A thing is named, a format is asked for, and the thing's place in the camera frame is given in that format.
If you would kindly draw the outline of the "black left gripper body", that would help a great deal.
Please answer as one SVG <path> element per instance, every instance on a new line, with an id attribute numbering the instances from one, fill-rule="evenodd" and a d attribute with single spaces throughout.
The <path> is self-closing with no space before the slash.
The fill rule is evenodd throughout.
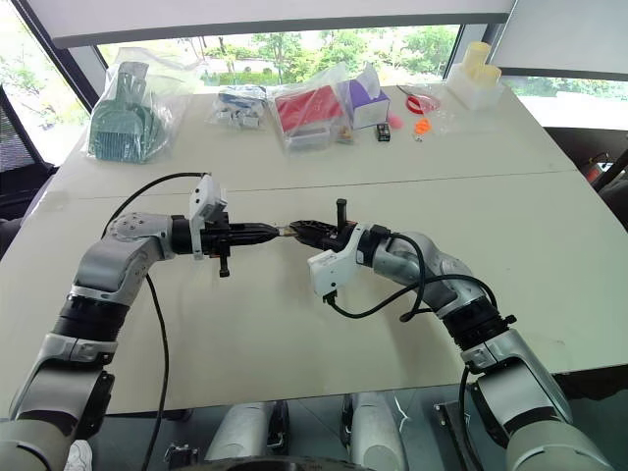
<path id="1" fill-rule="evenodd" d="M 231 256 L 230 229 L 229 215 L 220 213 L 215 221 L 205 222 L 200 230 L 202 253 L 219 259 L 220 278 L 227 278 L 231 274 L 228 261 Z"/>

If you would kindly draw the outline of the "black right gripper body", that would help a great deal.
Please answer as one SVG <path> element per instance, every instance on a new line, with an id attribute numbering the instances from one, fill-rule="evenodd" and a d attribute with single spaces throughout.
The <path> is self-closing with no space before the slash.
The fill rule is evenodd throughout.
<path id="1" fill-rule="evenodd" d="M 324 250 L 340 252 L 345 249 L 354 230 L 355 223 L 347 218 L 347 200 L 339 198 L 336 201 L 337 220 L 335 225 L 328 225 L 324 229 L 322 244 Z"/>

